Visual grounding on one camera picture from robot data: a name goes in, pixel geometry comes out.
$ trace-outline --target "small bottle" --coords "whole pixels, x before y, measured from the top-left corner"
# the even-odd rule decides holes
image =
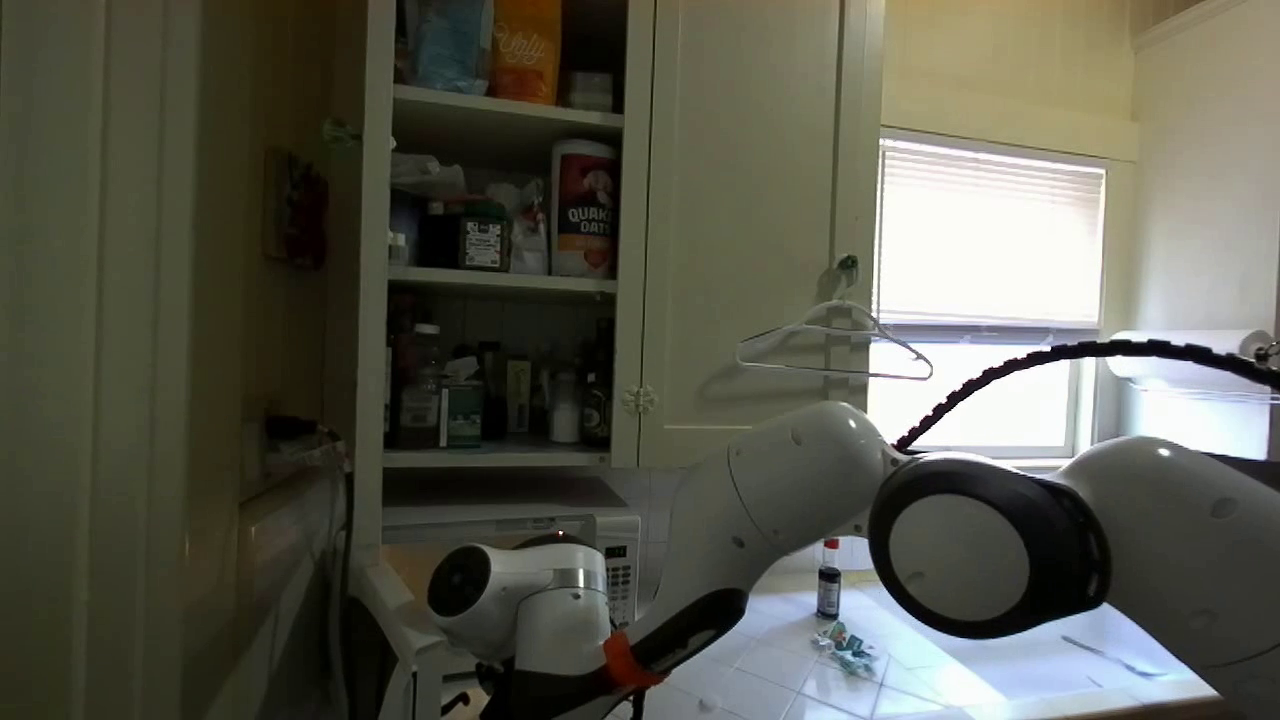
[[[553,443],[575,443],[579,441],[579,396],[575,377],[564,368],[553,383]]]
[[[816,617],[841,622],[841,537],[822,537],[816,563]]]
[[[397,405],[400,450],[434,450],[439,443],[439,325],[412,325],[405,346],[409,383]]]
[[[579,441],[584,450],[608,450],[608,425],[610,425],[610,405],[608,405],[608,363],[605,353],[590,353],[584,363],[584,391],[579,391]]]

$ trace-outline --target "box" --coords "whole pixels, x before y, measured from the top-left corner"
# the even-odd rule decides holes
[[[560,23],[560,0],[497,0],[486,94],[527,105],[557,105]]]
[[[439,94],[486,94],[493,0],[405,0],[412,79]]]

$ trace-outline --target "white wall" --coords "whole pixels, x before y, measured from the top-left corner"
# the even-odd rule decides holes
[[[1280,3],[1220,0],[1140,48],[1130,295],[1142,325],[1276,328]],[[1269,453],[1269,402],[1237,381],[1135,383],[1130,433]]]

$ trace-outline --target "coat hanger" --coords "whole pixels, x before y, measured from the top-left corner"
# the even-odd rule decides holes
[[[743,338],[736,346],[736,368],[748,372],[791,372],[791,377],[833,377],[833,381],[926,381],[932,377],[932,361],[890,338],[856,295],[850,295],[850,277],[856,277],[856,255],[842,255],[837,266],[841,286],[827,301],[813,306],[801,320],[791,325],[774,325],[774,328],[759,328],[750,338]],[[796,361],[781,361],[781,353],[796,339],[813,339],[820,350],[833,346],[850,346],[850,350],[868,350],[868,346],[890,346],[905,350],[912,355],[912,368],[905,372],[874,372],[874,368],[827,368],[827,363],[796,363]]]

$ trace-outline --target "shelf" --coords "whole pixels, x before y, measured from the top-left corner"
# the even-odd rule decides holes
[[[389,472],[412,472],[412,470],[600,470],[600,463],[608,463],[608,453],[547,450],[547,443],[385,453]]]
[[[397,86],[392,101],[400,142],[469,163],[540,163],[557,142],[608,142],[624,134],[624,115],[617,113],[428,94],[409,86]]]
[[[389,270],[392,286],[469,290],[469,293],[527,293],[527,295],[617,295],[617,279],[595,277],[511,277],[460,270]]]

